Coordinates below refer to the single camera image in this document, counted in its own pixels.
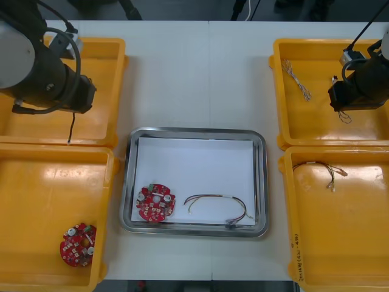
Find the white paper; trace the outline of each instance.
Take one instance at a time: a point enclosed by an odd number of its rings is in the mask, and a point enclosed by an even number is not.
[[[202,198],[184,206],[192,195],[235,196],[246,204],[248,214],[239,223],[255,225],[253,142],[193,139],[139,139],[132,221],[144,221],[136,208],[136,196],[149,184],[163,184],[176,196],[166,222],[225,224],[244,210],[228,198]]]

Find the yellow tray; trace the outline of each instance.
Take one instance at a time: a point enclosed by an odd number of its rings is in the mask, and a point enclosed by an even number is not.
[[[117,143],[116,123],[125,69],[125,42],[118,38],[83,38],[81,73],[97,88],[92,109],[77,114],[72,145],[107,146]],[[75,62],[64,60],[73,70]],[[72,114],[43,115],[11,112],[13,99],[0,94],[0,143],[66,144]]]
[[[336,191],[323,161],[335,173]],[[389,291],[389,147],[291,147],[279,161],[289,221],[289,274],[305,290]]]
[[[281,149],[307,145],[389,146],[388,103],[379,109],[347,111],[353,120],[348,125],[329,105],[331,77],[337,75],[342,79],[339,60],[350,42],[283,39],[274,43],[274,55],[269,64],[274,72]],[[368,56],[367,47],[375,42],[358,41],[355,50]],[[291,61],[293,72],[312,93],[309,102],[303,98],[294,79],[282,70],[281,59]]]
[[[0,144],[0,291],[93,291],[117,168],[108,148]],[[81,222],[97,228],[93,263],[73,268],[60,243]]]

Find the table surface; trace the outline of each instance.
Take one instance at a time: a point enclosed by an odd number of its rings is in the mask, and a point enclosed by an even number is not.
[[[278,121],[268,58],[277,38],[354,38],[365,23],[80,21],[84,37],[126,41],[115,154],[137,127],[254,130],[267,142],[270,226],[261,238],[130,234],[119,224],[123,172],[115,180],[106,237],[106,279],[290,280]],[[49,26],[62,27],[57,21]],[[362,38],[382,38],[374,23]]]

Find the metal tray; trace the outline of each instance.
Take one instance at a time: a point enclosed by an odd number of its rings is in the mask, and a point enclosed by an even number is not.
[[[141,137],[161,139],[195,139],[222,141],[252,141],[253,142],[253,174],[255,225],[237,224],[228,228],[226,224],[199,223],[149,223],[132,221],[133,200],[136,175],[139,139]],[[125,164],[125,179],[123,183],[122,202],[120,206],[120,222],[122,227],[130,232],[207,235],[223,237],[259,237],[269,226],[268,197],[267,197],[267,162],[266,143],[264,138],[254,131],[220,130],[203,128],[138,128],[129,139]]]

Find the red pcb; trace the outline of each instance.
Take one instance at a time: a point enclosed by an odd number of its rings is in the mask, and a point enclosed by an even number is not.
[[[60,244],[61,257],[69,266],[87,266],[92,263],[96,227],[80,223],[70,228]]]
[[[173,213],[176,196],[161,184],[143,187],[136,200],[139,215],[149,222],[161,222]]]

